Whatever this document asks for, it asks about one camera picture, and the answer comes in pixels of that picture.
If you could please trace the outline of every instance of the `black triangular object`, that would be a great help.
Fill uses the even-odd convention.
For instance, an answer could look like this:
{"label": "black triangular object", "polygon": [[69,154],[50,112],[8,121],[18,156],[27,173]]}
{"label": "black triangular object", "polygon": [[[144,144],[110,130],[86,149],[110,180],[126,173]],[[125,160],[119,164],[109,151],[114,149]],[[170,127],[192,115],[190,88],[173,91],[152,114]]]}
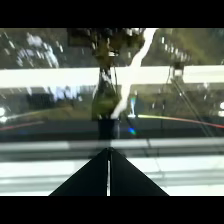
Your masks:
{"label": "black triangular object", "polygon": [[120,153],[112,150],[110,157],[111,196],[168,196]]}
{"label": "black triangular object", "polygon": [[50,196],[107,196],[108,150],[103,150]]}

